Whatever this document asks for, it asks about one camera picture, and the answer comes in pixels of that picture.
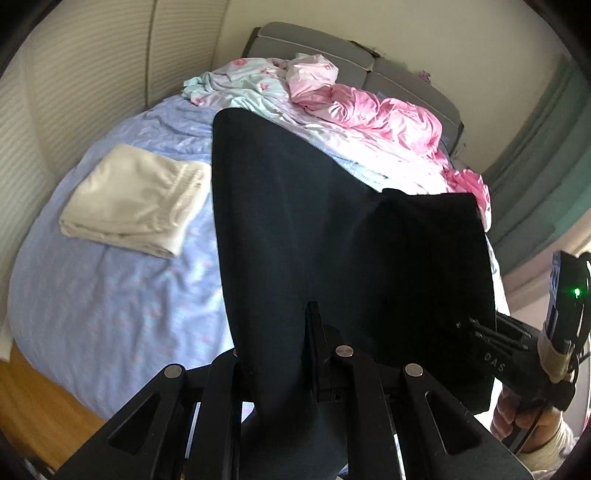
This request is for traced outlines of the right hand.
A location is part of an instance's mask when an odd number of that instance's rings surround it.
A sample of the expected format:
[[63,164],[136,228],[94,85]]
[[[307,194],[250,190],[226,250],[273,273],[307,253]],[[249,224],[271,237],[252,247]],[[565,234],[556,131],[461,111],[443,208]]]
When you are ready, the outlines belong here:
[[555,407],[540,407],[521,410],[521,399],[508,387],[504,386],[497,401],[491,423],[491,433],[502,441],[509,437],[513,429],[532,428],[532,434],[523,445],[522,453],[532,453],[545,446],[559,430],[563,420],[563,413]]

